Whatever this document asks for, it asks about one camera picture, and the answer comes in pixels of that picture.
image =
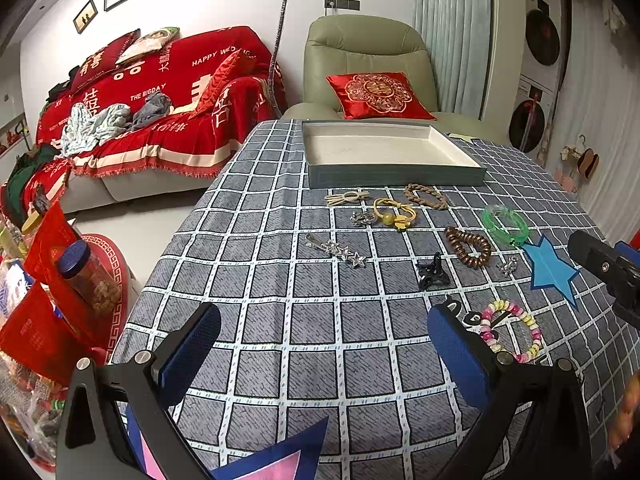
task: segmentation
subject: recliner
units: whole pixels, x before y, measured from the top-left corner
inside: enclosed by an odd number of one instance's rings
[[[343,118],[342,105],[326,77],[367,72],[403,72],[421,104],[437,118],[398,121],[431,124],[443,133],[510,144],[506,131],[499,132],[473,117],[437,111],[431,59],[420,34],[405,23],[378,16],[323,16],[311,24],[305,45],[304,102],[289,108],[283,118]]]

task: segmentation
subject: gray tray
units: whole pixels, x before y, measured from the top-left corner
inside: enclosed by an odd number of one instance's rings
[[[309,187],[481,186],[486,168],[432,126],[304,121]]]

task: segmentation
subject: red sofa cover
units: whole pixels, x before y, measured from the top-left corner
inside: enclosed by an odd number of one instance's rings
[[[254,71],[229,83],[211,113],[192,120],[188,119],[189,112],[167,116],[66,162],[52,161],[27,184],[24,205],[30,204],[39,183],[45,185],[51,199],[57,200],[70,171],[99,178],[160,168],[192,177],[216,176],[252,128],[274,118],[266,92],[271,53],[249,27],[214,30],[173,41],[160,52],[95,81],[75,96],[63,95],[44,112],[36,131],[36,142],[56,145],[71,107],[79,102],[92,112],[124,103],[133,114],[140,110],[146,96],[161,91],[175,107],[190,104],[199,99],[218,66],[237,49],[257,58]],[[285,109],[279,72],[276,98]]]

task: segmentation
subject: washing machine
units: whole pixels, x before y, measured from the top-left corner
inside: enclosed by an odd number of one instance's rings
[[[511,145],[521,149],[522,139],[527,129],[527,121],[533,110],[529,135],[523,151],[533,160],[538,154],[542,136],[545,133],[546,122],[551,114],[553,95],[531,79],[520,76],[516,102],[509,124],[509,140]]]
[[[520,73],[553,94],[560,67],[561,0],[526,0],[526,12]]]

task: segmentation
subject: red pillow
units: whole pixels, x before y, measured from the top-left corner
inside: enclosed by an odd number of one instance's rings
[[[248,56],[244,50],[236,50],[220,63],[209,84],[200,96],[198,106],[189,116],[190,119],[213,110],[222,89],[234,79],[249,75],[255,67],[255,56]]]
[[[418,101],[402,72],[331,75],[345,119],[390,117],[435,121]]]
[[[77,94],[85,86],[90,85],[103,75],[116,70],[118,68],[116,61],[139,36],[140,29],[128,32],[117,40],[111,41],[106,47],[85,59],[84,63],[80,65],[80,70],[76,73],[76,77],[71,84],[71,95]]]

